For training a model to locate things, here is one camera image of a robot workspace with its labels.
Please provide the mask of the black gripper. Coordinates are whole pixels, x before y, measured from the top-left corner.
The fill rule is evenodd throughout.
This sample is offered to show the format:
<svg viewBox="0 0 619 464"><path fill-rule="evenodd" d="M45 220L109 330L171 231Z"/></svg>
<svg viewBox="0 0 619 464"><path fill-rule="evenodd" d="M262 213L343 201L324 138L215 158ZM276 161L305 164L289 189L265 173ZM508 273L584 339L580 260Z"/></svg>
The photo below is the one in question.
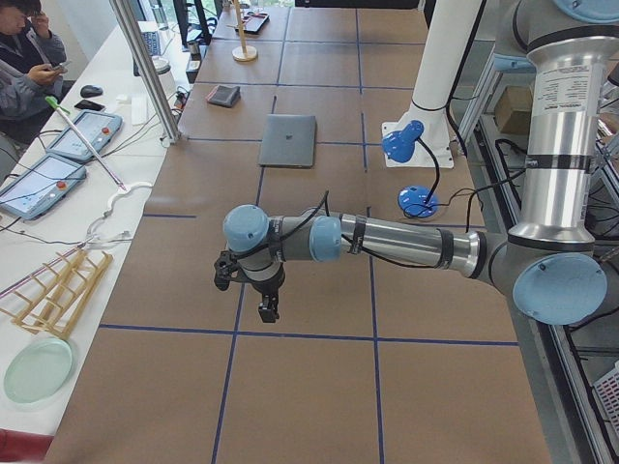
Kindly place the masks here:
<svg viewBox="0 0 619 464"><path fill-rule="evenodd" d="M285 271L282 263L272 263L262 270L243 269L251 286L262 296L258 313L263 323L271 324L280 319L279 289L285 281Z"/></svg>

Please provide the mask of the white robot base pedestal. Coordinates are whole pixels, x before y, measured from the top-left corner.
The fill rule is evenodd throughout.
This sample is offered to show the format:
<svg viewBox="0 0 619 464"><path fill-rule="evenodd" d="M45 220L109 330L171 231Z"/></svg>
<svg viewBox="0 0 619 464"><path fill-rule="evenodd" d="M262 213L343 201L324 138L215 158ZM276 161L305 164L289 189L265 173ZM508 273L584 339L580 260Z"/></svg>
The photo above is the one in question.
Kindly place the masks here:
<svg viewBox="0 0 619 464"><path fill-rule="evenodd" d="M427 33L421 66L407 111L395 122L382 124L382 138L400 130L412 120L425 126L422 139L438 157L439 166L452 168L447 106L469 39L475 36L485 3L442 0L435 8ZM417 148L413 162L429 162L422 148Z"/></svg>

